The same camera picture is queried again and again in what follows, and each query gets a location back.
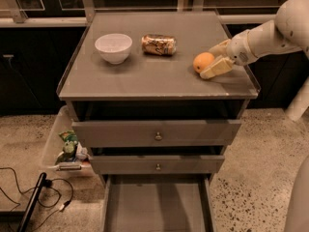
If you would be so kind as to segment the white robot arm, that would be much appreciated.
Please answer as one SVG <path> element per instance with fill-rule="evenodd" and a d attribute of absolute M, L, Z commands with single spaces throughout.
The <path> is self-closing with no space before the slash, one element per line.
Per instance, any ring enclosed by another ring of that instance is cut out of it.
<path fill-rule="evenodd" d="M 309 0 L 287 0 L 273 20 L 245 30 L 195 57 L 194 71 L 203 79 L 228 73 L 261 57 L 309 49 Z"/>

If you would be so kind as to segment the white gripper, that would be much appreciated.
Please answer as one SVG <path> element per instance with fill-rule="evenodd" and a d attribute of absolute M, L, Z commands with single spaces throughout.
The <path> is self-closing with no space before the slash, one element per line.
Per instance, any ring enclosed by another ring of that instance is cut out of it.
<path fill-rule="evenodd" d="M 245 66 L 256 62 L 258 58 L 252 53 L 249 46 L 248 35 L 249 30 L 245 30 L 236 34 L 233 38 L 211 47 L 209 53 L 216 58 L 200 72 L 200 76 L 203 79 L 211 79 L 230 72 L 234 62 L 239 66 Z"/>

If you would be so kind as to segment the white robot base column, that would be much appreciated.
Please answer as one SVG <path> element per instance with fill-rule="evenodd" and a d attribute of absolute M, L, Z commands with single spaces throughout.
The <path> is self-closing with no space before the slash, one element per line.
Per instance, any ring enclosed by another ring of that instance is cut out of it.
<path fill-rule="evenodd" d="M 286 115 L 297 122 L 308 108 L 309 77 L 288 106 Z M 297 162 L 284 232 L 309 232 L 309 155 Z"/>

